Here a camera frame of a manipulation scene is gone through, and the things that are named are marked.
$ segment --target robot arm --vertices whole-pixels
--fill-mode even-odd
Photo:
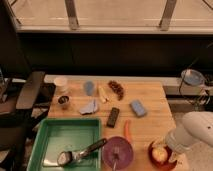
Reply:
[[[205,142],[213,147],[213,113],[189,112],[182,118],[182,124],[170,131],[165,142],[176,153],[184,153],[198,142]]]

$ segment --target green tray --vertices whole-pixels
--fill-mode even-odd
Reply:
[[[57,165],[62,151],[81,150],[101,139],[101,121],[97,118],[45,119],[42,121],[28,164],[28,171],[100,171],[101,150],[78,163]]]

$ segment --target small cup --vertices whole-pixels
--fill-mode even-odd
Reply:
[[[69,96],[59,97],[58,103],[62,109],[67,109],[70,106]]]
[[[60,91],[60,93],[66,94],[69,92],[68,79],[64,76],[58,76],[54,79],[54,84]]]

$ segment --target clear cup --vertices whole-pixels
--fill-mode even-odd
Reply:
[[[65,76],[58,76],[54,79],[54,84],[62,94],[69,93],[68,79]]]

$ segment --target red object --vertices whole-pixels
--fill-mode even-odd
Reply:
[[[168,159],[162,164],[162,163],[159,163],[158,161],[156,161],[153,156],[152,156],[152,150],[154,149],[152,147],[152,144],[153,142],[149,145],[149,148],[148,148],[148,154],[149,154],[149,159],[150,161],[160,170],[160,171],[170,171],[172,169],[175,168],[175,166],[177,165],[177,161],[173,162],[173,163],[169,163],[169,158],[172,154],[172,150],[166,146],[164,147],[168,153]]]

